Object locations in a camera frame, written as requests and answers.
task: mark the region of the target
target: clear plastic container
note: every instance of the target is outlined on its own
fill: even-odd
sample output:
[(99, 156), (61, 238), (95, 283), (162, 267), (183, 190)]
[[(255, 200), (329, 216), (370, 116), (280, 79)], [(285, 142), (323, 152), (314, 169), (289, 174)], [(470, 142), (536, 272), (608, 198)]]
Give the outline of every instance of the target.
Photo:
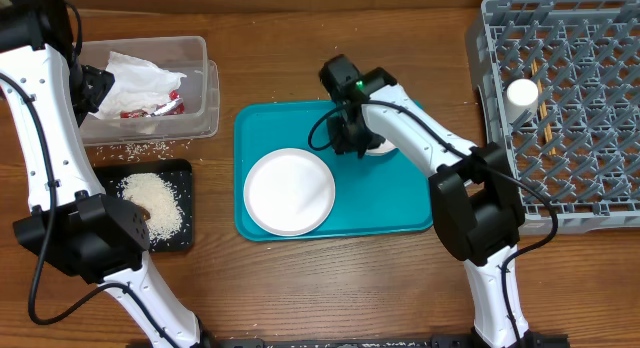
[(211, 137), (218, 131), (218, 69), (207, 59), (202, 37), (166, 37), (86, 42), (80, 62), (104, 69), (111, 51), (146, 59), (184, 73), (178, 89), (185, 112), (179, 115), (100, 120), (87, 115), (80, 126), (85, 145), (105, 145)]

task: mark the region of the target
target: white paper plate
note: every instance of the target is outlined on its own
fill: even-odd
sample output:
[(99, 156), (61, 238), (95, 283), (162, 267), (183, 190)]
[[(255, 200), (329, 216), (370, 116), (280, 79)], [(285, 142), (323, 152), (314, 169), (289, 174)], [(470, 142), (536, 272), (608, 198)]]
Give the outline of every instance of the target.
[(262, 157), (244, 182), (249, 216), (269, 233), (296, 236), (317, 228), (329, 216), (336, 185), (329, 167), (294, 148)]

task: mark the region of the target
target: small black tray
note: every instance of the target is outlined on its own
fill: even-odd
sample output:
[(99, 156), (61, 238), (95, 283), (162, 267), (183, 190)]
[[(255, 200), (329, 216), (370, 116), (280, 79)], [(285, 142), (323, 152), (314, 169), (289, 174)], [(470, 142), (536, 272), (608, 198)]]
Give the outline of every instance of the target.
[(167, 159), (157, 162), (121, 164), (94, 169), (98, 180), (104, 187), (107, 195), (119, 197), (122, 188), (118, 183), (124, 178), (138, 173), (155, 173), (165, 182), (173, 185), (178, 193), (176, 202), (182, 209), (182, 226), (173, 237), (167, 240), (158, 240), (151, 243), (150, 252), (178, 252), (184, 251), (193, 245), (193, 172), (191, 163), (184, 159)]

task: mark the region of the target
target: rice grains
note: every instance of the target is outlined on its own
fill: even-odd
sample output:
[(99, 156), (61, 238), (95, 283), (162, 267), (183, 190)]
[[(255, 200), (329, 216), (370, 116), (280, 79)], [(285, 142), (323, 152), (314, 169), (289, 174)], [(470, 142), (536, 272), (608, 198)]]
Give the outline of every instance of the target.
[(151, 243), (167, 240), (180, 230), (184, 213), (176, 202), (171, 183), (157, 174), (141, 173), (123, 179), (119, 187), (123, 188), (121, 198), (149, 211), (151, 217), (146, 223)]

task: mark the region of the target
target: teal tray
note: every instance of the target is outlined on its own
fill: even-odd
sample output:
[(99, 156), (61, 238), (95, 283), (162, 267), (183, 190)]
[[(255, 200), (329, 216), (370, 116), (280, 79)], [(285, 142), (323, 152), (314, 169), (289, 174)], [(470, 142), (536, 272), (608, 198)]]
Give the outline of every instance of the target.
[[(243, 109), (234, 131), (234, 213), (238, 232), (256, 242), (421, 232), (431, 227), (427, 179), (397, 149), (379, 157), (338, 156), (331, 148), (315, 152), (307, 146), (313, 123), (334, 108), (331, 101), (255, 104)], [(316, 131), (317, 145), (329, 139), (326, 126)], [(322, 159), (336, 182), (329, 217), (313, 231), (280, 237), (260, 228), (244, 205), (244, 181), (263, 156), (282, 148), (310, 151)]]

